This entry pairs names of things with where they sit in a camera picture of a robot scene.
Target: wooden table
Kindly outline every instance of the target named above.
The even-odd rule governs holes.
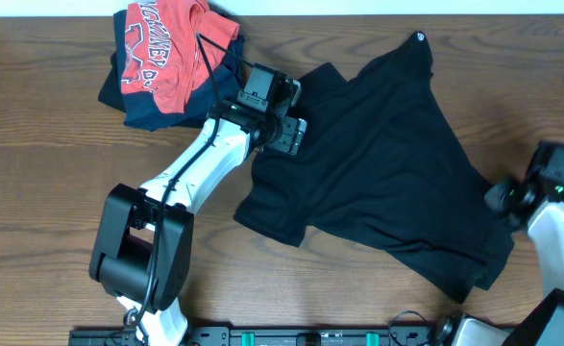
[[[424,30],[432,89],[472,163],[522,175],[541,138],[564,140],[564,16],[243,17],[246,56],[299,77],[331,61],[353,77]],[[114,50],[110,18],[0,19],[0,345],[61,345],[74,326],[117,326],[123,309],[87,265],[102,206],[139,186],[196,137],[122,125],[97,102]],[[232,220],[251,187],[235,169],[196,217],[182,291],[187,316],[237,326],[378,325],[414,309],[461,308],[384,252],[309,229],[300,248]],[[537,257],[516,236],[489,291],[462,307],[521,321],[541,300]]]

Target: folded clothing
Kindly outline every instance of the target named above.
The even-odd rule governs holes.
[[[191,93],[183,113],[162,113],[156,105],[154,95],[149,91],[121,93],[120,84],[126,66],[124,44],[126,11],[117,12],[113,16],[113,25],[115,28],[116,52],[110,57],[112,68],[100,90],[98,100],[116,110],[124,111],[126,113],[124,121],[126,126],[149,131],[169,126],[202,127],[207,119],[208,110],[216,102],[212,83],[209,79]],[[244,36],[238,35],[237,39],[231,41],[228,49],[237,56],[242,56],[244,42]],[[232,56],[226,55],[222,59],[222,63],[213,71],[213,77],[220,90],[220,97],[235,97],[242,85],[240,62]]]
[[[208,78],[196,33],[227,48],[239,26],[210,11],[207,0],[157,0],[128,6],[126,69],[121,92],[151,91],[163,113],[184,112],[192,90]],[[204,42],[211,68],[225,53]]]
[[[299,81],[289,116],[307,121],[296,156],[257,154],[240,224],[299,246],[306,226],[382,249],[463,302],[488,289],[513,247],[484,203],[490,184],[469,163],[431,93],[423,33],[347,82],[330,64]]]

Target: black cable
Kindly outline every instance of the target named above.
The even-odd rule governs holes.
[[[214,42],[213,40],[211,40],[210,38],[205,37],[205,36],[201,35],[200,33],[197,33],[197,34],[196,34],[196,37],[197,37],[197,40],[200,40],[199,38],[201,37],[202,39],[204,39],[205,41],[207,41],[207,42],[208,42],[210,45],[212,45],[213,47],[215,47],[215,48],[221,50],[222,52],[224,52],[224,53],[226,53],[226,54],[231,55],[233,58],[237,59],[238,61],[240,61],[240,62],[242,62],[242,63],[244,63],[244,64],[246,64],[246,65],[248,65],[248,66],[250,66],[250,67],[254,67],[254,64],[253,64],[253,63],[248,62],[248,61],[246,61],[245,59],[243,59],[243,58],[237,56],[235,53],[233,53],[233,52],[231,52],[230,50],[228,50],[228,49],[222,47],[221,45],[219,45],[219,44],[217,44],[217,43],[215,43],[215,42]]]
[[[206,37],[203,37],[207,42],[212,43],[215,47],[224,50],[224,48],[218,46],[213,41],[209,40]],[[215,93],[215,100],[219,103],[220,99],[220,90],[217,87],[217,82],[215,82],[215,78],[213,77],[213,70],[211,69],[211,65],[208,63],[207,53],[205,53],[205,48],[203,48],[203,42],[201,41],[201,34],[196,33],[196,42],[198,42],[198,48],[201,50],[201,54],[203,55],[203,60],[205,61],[205,66],[207,67],[208,77],[211,80],[211,84],[213,85],[213,92]]]
[[[201,54],[203,55],[203,60],[205,61],[205,65],[207,66],[208,77],[213,85],[215,98],[219,103],[220,102],[219,90],[217,88],[217,84],[215,83],[215,78],[213,77],[213,70],[211,69],[211,65],[208,62],[207,53],[205,52],[205,48],[203,48],[203,42],[200,40],[200,34],[198,33],[196,34],[196,40],[198,41],[198,47],[201,51]],[[152,295],[154,292],[154,288],[158,284],[158,279],[156,278],[156,270],[158,267],[159,238],[161,237],[161,233],[164,230],[164,210],[166,208],[166,203],[168,202],[168,197],[170,196],[170,192],[175,189],[175,185],[177,184],[177,181],[185,173],[187,168],[189,168],[192,165],[192,163],[198,160],[198,158],[200,158],[200,156],[203,155],[203,153],[210,147],[213,141],[215,141],[215,137],[217,136],[217,131],[219,129],[219,126],[220,126],[220,119],[216,118],[215,124],[213,125],[213,132],[211,133],[211,136],[209,136],[209,138],[207,139],[205,145],[203,145],[203,147],[200,148],[184,164],[184,166],[173,176],[173,178],[171,178],[168,181],[168,184],[166,185],[166,189],[164,190],[164,193],[162,194],[162,198],[159,201],[159,205],[158,205],[156,229],[154,231],[154,245],[151,252],[151,257],[149,258],[149,261],[151,262],[151,270],[149,271],[149,278],[147,279],[147,289],[145,291],[145,299],[143,300],[143,304],[140,307],[140,310],[138,311],[138,314],[134,319],[132,318],[132,316],[128,316],[128,313],[130,313],[129,311],[126,313],[127,318],[124,318],[125,328],[133,329],[138,326],[141,326],[140,322],[143,316],[145,315],[145,311],[147,310],[150,301],[153,299]]]
[[[143,333],[143,345],[149,345],[149,334],[145,330],[145,326],[143,326],[143,321],[140,321],[138,328],[140,329],[140,332]]]
[[[405,311],[399,312],[397,314],[397,316],[395,316],[395,318],[393,318],[393,320],[390,321],[390,324],[388,325],[388,346],[390,346],[390,340],[395,341],[397,346],[406,346],[406,345],[402,344],[401,342],[399,342],[399,340],[397,340],[397,337],[393,333],[393,325],[395,324],[395,322],[397,322],[397,320],[399,318],[401,318],[401,317],[403,317],[407,314],[415,314],[418,317],[422,318],[424,322],[427,322],[427,319],[425,319],[425,317],[423,317],[423,315],[421,315],[420,313],[418,313],[414,310],[405,310]],[[430,333],[429,333],[429,335],[427,335],[427,341],[425,341],[423,343],[419,343],[417,346],[426,346],[427,344],[430,343],[429,339],[430,339]]]

